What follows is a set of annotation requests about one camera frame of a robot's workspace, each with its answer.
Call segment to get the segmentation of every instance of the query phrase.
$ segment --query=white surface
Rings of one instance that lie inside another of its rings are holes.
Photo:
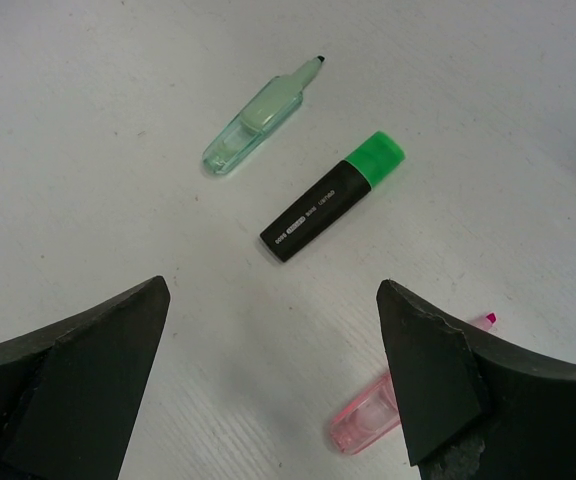
[[[0,341],[162,274],[168,323],[122,480],[404,479],[323,427],[385,367],[392,277],[576,362],[576,2],[0,1]],[[322,54],[225,180],[203,149]],[[373,131],[408,160],[285,265],[257,234]]]

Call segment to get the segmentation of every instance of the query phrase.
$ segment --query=highlighter cap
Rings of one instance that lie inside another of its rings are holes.
[[[346,161],[375,188],[404,158],[406,154],[399,145],[384,132],[377,132],[348,155]]]

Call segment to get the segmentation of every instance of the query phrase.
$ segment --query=translucent green highlighter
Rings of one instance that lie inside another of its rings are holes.
[[[206,169],[225,175],[281,125],[303,101],[303,89],[317,76],[324,57],[304,63],[292,75],[275,77],[246,105],[208,146]]]

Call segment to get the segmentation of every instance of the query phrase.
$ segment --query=pink highlighter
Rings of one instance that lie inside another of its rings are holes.
[[[489,313],[470,322],[488,331],[497,321]],[[401,422],[390,371],[355,398],[330,425],[330,438],[341,453],[354,455],[369,447]]]

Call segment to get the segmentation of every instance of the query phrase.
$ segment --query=marker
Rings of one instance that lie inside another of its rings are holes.
[[[320,55],[292,75],[270,80],[208,146],[203,155],[206,169],[225,175],[239,165],[301,106],[303,89],[317,76],[324,60]]]
[[[260,237],[282,262],[305,247],[365,197],[405,158],[388,135],[377,132],[339,162]]]
[[[489,313],[469,323],[487,332],[496,321],[495,314]],[[341,453],[354,455],[400,424],[399,408],[388,370],[333,419],[330,438]]]

